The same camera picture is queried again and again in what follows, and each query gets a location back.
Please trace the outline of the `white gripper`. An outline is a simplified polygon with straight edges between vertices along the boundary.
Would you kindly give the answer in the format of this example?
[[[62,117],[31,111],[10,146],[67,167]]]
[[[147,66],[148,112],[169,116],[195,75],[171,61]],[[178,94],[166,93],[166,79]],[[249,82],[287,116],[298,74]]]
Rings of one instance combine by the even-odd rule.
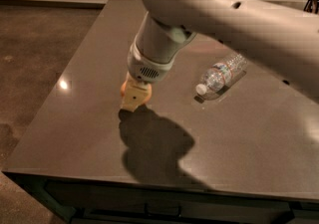
[[[128,54],[128,74],[121,86],[121,109],[134,112],[149,99],[149,85],[161,81],[172,67],[172,62],[159,64],[142,55],[136,43]]]

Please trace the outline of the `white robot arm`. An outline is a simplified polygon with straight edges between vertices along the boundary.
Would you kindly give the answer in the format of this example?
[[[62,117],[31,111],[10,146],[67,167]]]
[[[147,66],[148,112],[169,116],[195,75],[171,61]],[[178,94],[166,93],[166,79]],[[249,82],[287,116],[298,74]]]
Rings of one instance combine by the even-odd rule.
[[[130,47],[121,108],[152,95],[174,56],[199,33],[269,68],[319,99],[319,16],[259,0],[142,0],[147,14]]]

